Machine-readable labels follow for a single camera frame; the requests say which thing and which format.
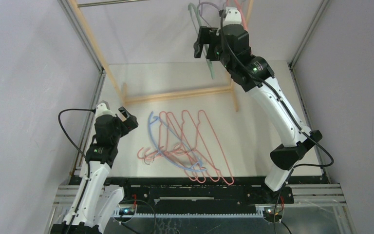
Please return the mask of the purple plastic hanger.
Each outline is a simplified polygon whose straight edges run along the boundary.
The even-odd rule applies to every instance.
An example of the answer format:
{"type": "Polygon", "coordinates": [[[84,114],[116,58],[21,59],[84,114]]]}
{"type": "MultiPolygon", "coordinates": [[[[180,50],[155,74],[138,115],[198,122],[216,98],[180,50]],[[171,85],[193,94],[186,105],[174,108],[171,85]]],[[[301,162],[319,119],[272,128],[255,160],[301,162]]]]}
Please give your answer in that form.
{"type": "Polygon", "coordinates": [[[215,9],[216,10],[216,16],[219,16],[219,12],[221,11],[221,9],[220,9],[220,7],[216,4],[216,3],[213,3],[213,2],[209,2],[209,1],[199,1],[199,3],[198,3],[198,5],[197,5],[197,10],[198,10],[198,13],[199,13],[199,16],[201,17],[201,18],[205,18],[204,17],[204,8],[206,8],[206,7],[211,7],[211,8],[213,8],[213,9],[215,9]]]}

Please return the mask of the green plastic hanger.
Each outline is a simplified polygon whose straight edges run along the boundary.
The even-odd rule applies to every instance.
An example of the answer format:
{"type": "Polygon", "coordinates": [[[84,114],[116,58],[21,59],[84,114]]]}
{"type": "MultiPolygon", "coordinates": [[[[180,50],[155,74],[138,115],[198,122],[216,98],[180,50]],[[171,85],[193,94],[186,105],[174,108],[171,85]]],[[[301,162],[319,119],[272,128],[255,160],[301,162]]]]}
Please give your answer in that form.
{"type": "MultiPolygon", "coordinates": [[[[195,32],[196,32],[196,35],[198,35],[199,33],[199,28],[203,25],[202,24],[202,21],[201,21],[201,17],[199,15],[199,12],[198,12],[198,9],[197,9],[197,6],[194,5],[193,3],[189,3],[188,4],[188,11],[189,11],[189,14],[190,14],[190,18],[192,20],[192,23],[193,23],[193,26],[195,28],[195,32]]],[[[206,59],[206,63],[207,63],[207,66],[209,68],[209,71],[210,71],[210,75],[211,75],[211,79],[214,80],[215,79],[215,71],[214,71],[214,67],[213,67],[213,64],[210,60],[206,59]]]]}

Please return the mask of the blue plastic hanger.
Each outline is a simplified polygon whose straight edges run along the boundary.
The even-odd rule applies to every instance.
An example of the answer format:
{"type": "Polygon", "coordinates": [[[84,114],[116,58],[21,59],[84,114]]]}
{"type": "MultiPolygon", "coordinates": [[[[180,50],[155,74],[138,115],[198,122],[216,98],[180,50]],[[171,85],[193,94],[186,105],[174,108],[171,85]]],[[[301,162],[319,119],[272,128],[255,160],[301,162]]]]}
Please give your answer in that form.
{"type": "Polygon", "coordinates": [[[148,117],[148,135],[149,135],[149,138],[150,138],[152,144],[154,145],[154,147],[157,151],[156,155],[163,156],[168,162],[170,162],[174,166],[176,166],[178,168],[181,168],[183,170],[189,171],[189,172],[199,173],[199,172],[206,172],[207,171],[207,168],[203,167],[203,161],[201,160],[201,158],[193,152],[193,150],[176,134],[176,132],[171,127],[169,127],[168,124],[166,124],[159,116],[155,116],[154,112],[151,112],[149,114],[149,117],[148,117]],[[196,162],[194,164],[192,164],[190,167],[186,167],[186,166],[181,165],[181,163],[175,162],[174,160],[170,159],[169,156],[167,156],[168,151],[166,151],[164,149],[161,149],[158,142],[153,137],[152,125],[155,122],[160,122],[160,124],[164,125],[166,127],[166,129],[169,130],[169,132],[174,137],[176,137],[176,139],[179,141],[179,143],[181,143],[182,146],[185,146],[187,148],[187,152],[193,154],[194,158],[196,159],[196,162]]]}

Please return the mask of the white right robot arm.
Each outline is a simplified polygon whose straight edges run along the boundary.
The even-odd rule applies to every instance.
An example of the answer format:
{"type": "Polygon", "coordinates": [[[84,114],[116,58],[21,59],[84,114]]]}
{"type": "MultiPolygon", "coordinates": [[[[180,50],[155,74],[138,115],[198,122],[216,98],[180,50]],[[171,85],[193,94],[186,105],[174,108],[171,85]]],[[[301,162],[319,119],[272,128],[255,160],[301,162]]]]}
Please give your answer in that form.
{"type": "Polygon", "coordinates": [[[296,164],[322,139],[322,134],[303,123],[282,92],[271,66],[252,54],[249,34],[242,25],[230,24],[220,29],[201,26],[193,45],[195,58],[201,57],[205,45],[206,59],[224,66],[231,79],[262,107],[280,136],[281,144],[270,153],[273,166],[262,189],[263,199],[274,203],[281,197],[281,188],[296,164]]]}

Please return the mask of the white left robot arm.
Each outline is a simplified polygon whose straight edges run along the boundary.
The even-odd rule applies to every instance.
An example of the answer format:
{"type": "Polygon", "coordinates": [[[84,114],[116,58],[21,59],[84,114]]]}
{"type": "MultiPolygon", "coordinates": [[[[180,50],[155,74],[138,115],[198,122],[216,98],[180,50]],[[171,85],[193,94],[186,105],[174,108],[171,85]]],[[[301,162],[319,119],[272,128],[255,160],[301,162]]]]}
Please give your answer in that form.
{"type": "Polygon", "coordinates": [[[84,174],[68,213],[60,224],[51,227],[50,233],[102,234],[118,203],[132,199],[133,191],[126,185],[108,189],[105,198],[100,198],[118,154],[120,139],[138,127],[136,116],[125,107],[119,107],[118,111],[118,114],[112,112],[105,102],[91,110],[95,114],[95,134],[82,154],[86,163],[84,174]]]}

